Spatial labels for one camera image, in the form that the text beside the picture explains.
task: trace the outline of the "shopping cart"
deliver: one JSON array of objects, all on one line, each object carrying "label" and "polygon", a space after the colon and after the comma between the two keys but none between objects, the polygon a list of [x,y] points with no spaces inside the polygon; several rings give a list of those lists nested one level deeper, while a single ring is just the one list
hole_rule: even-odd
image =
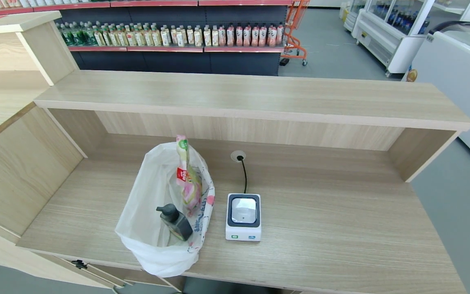
[{"label": "shopping cart", "polygon": [[[288,8],[288,15],[286,17],[286,27],[284,28],[284,40],[286,42],[286,46],[284,48],[284,53],[280,57],[288,59],[288,58],[302,58],[302,65],[306,66],[308,64],[308,52],[300,45],[300,40],[293,37],[293,30],[298,29],[300,25],[300,21],[306,12],[306,8],[309,5],[309,0],[299,0],[293,1]],[[288,53],[293,52],[293,50],[297,51],[296,56],[291,56]]]}]

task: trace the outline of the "red shelf edge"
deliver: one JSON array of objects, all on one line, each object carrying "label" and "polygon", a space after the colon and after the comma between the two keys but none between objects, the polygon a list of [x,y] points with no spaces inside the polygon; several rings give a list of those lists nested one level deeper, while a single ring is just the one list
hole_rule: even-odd
[{"label": "red shelf edge", "polygon": [[284,47],[210,47],[204,48],[204,52],[241,52],[241,53],[281,53]]},{"label": "red shelf edge", "polygon": [[77,4],[60,4],[51,6],[34,7],[34,11],[57,11],[64,9],[81,9],[81,8],[104,8],[110,7],[110,2],[80,2]]},{"label": "red shelf edge", "polygon": [[128,47],[128,51],[137,51],[137,52],[139,52],[139,51],[144,51],[144,52],[196,52],[196,53],[204,52],[203,47],[175,47],[175,46],[170,46],[170,47],[134,46],[134,47]]},{"label": "red shelf edge", "polygon": [[112,51],[112,52],[126,52],[126,47],[100,47],[100,46],[69,46],[69,50],[73,52],[88,52],[88,51]]},{"label": "red shelf edge", "polygon": [[132,6],[198,6],[197,0],[140,0],[140,1],[112,1],[111,7]]},{"label": "red shelf edge", "polygon": [[34,12],[32,7],[0,9],[0,15],[10,15],[10,14],[29,13],[29,12]]},{"label": "red shelf edge", "polygon": [[286,5],[293,0],[199,0],[199,6],[251,6],[251,5]]}]

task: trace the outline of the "bottle cap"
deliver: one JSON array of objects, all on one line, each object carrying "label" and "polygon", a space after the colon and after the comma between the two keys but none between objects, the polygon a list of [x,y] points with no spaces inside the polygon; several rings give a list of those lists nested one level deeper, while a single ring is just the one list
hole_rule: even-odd
[{"label": "bottle cap", "polygon": [[169,222],[174,222],[179,218],[179,211],[172,203],[166,204],[163,207],[157,207],[155,210],[161,212],[164,218]]}]

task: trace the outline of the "gray floor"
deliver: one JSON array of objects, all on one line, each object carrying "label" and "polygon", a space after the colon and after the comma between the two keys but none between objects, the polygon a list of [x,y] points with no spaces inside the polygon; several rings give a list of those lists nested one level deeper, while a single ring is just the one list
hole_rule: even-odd
[{"label": "gray floor", "polygon": [[[336,10],[310,9],[295,35],[308,49],[308,65],[291,60],[282,76],[386,80],[384,68],[366,49],[356,46]],[[453,142],[413,182],[429,218],[470,294],[470,150]],[[111,294],[110,290],[32,277],[0,267],[0,294]],[[141,285],[120,289],[121,294],[170,294],[168,288]],[[266,289],[189,278],[187,294],[267,293]]]}]

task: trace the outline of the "white plastic bag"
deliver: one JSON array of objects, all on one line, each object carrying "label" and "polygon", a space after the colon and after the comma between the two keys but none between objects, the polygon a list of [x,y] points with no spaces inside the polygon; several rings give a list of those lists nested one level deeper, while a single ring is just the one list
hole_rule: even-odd
[{"label": "white plastic bag", "polygon": [[[179,186],[177,143],[157,145],[144,156],[128,201],[115,232],[132,251],[142,268],[152,275],[181,275],[198,260],[204,243],[215,199],[215,188],[204,159],[191,146],[190,165],[202,179],[201,203],[189,214],[184,207]],[[186,215],[193,229],[185,242],[173,236],[155,211],[158,206],[173,203]]]}]

